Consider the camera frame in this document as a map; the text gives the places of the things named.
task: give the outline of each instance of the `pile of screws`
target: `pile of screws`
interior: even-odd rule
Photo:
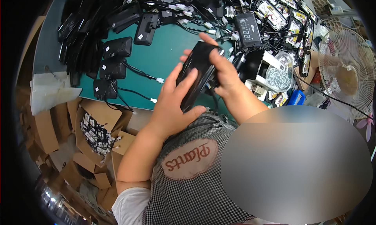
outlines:
[[[271,66],[266,73],[266,81],[269,85],[285,90],[290,86],[291,77],[287,70],[282,70]]]

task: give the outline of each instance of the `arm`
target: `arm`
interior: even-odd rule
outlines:
[[[218,45],[209,35],[200,33],[200,38],[209,44]],[[191,50],[185,50],[184,54],[189,55]],[[210,62],[217,69],[217,77],[221,84],[215,88],[215,92],[222,97],[228,111],[232,114],[238,124],[242,124],[253,115],[269,108],[242,83],[238,77],[235,67],[225,57],[213,50],[209,55]]]
[[[176,86],[181,69],[182,64],[179,63],[166,78],[150,122],[139,131],[125,152],[117,173],[118,194],[131,187],[150,188],[149,179],[165,139],[182,131],[206,110],[204,106],[195,106],[185,114],[181,111],[180,104],[198,74],[197,69],[193,69]]]

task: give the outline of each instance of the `finger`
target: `finger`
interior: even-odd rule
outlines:
[[[188,56],[188,55],[191,54],[191,52],[192,52],[191,49],[185,49],[185,50],[183,51],[183,54]]]
[[[229,71],[229,69],[235,70],[235,67],[225,57],[219,55],[217,49],[213,49],[209,54],[210,63],[215,66],[220,72]]]
[[[176,67],[174,68],[174,70],[172,70],[172,72],[166,78],[166,80],[165,80],[165,82],[163,84],[163,86],[164,86],[164,88],[163,88],[164,92],[171,93],[171,92],[173,92],[175,90],[176,79],[179,76],[179,73],[182,70],[182,68],[183,68],[183,64],[182,63],[178,63],[176,65]]]
[[[206,107],[204,106],[195,106],[191,110],[189,110],[187,113],[184,114],[184,119],[186,121],[186,124],[190,124],[197,119],[202,113],[206,111]]]
[[[180,58],[179,58],[179,60],[181,61],[181,62],[183,62],[183,63],[185,63],[185,61],[187,60],[187,56],[180,56]]]
[[[179,85],[176,87],[174,94],[176,95],[176,98],[181,101],[183,100],[184,96],[188,93],[189,88],[192,86],[192,84],[195,82],[198,71],[196,68],[193,68],[191,72],[187,75],[187,77],[179,83]]]
[[[209,43],[209,44],[213,44],[213,45],[217,45],[218,46],[218,43],[213,39],[211,38],[208,34],[205,34],[203,32],[201,32],[199,34],[199,37],[205,41],[206,43]]]

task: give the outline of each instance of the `hand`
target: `hand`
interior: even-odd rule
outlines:
[[[154,106],[154,112],[150,122],[147,125],[147,127],[152,129],[153,133],[163,139],[182,131],[206,110],[204,106],[195,106],[184,114],[180,109],[183,98],[198,75],[197,69],[194,68],[189,75],[176,86],[176,79],[182,68],[182,63],[178,63],[166,78],[158,96],[158,101]]]
[[[200,33],[199,36],[206,43],[218,46],[218,43],[208,34]],[[183,53],[186,56],[181,56],[180,61],[185,62],[187,56],[191,52],[192,50],[189,49],[184,50]],[[220,86],[215,88],[214,91],[224,100],[226,100],[227,97],[236,95],[239,90],[242,90],[245,87],[239,79],[238,73],[233,64],[230,63],[225,57],[220,56],[217,49],[213,49],[211,51],[209,60],[217,69],[217,77],[220,83]]]

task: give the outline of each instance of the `fan grille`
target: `fan grille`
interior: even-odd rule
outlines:
[[[319,62],[322,82],[328,94],[369,114],[372,110],[376,62],[364,39],[353,30],[346,28],[329,31],[320,44]],[[356,71],[355,94],[349,95],[348,91],[341,90],[336,74],[339,69],[345,69],[343,64],[354,67]],[[334,103],[343,112],[350,108],[353,118],[365,117],[350,106]]]

